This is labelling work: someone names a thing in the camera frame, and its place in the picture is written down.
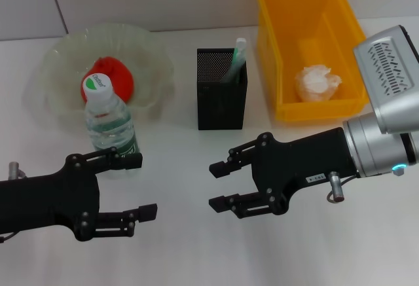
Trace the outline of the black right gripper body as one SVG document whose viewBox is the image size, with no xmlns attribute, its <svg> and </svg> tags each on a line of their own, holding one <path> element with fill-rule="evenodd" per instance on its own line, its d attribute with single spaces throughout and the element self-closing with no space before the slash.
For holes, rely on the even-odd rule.
<svg viewBox="0 0 419 286">
<path fill-rule="evenodd" d="M 294 193 L 328 183 L 331 172 L 341 178 L 357 175 L 342 128 L 288 143 L 276 141 L 271 133 L 258 137 L 251 171 L 262 206 L 252 215 L 283 215 Z"/>
</svg>

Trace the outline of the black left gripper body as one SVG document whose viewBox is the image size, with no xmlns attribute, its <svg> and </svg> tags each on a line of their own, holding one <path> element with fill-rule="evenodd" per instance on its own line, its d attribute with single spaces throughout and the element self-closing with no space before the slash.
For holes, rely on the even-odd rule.
<svg viewBox="0 0 419 286">
<path fill-rule="evenodd" d="M 1 241 L 25 230 L 70 229 L 78 241 L 94 237 L 99 188 L 81 154 L 71 154 L 51 175 L 1 181 Z"/>
</svg>

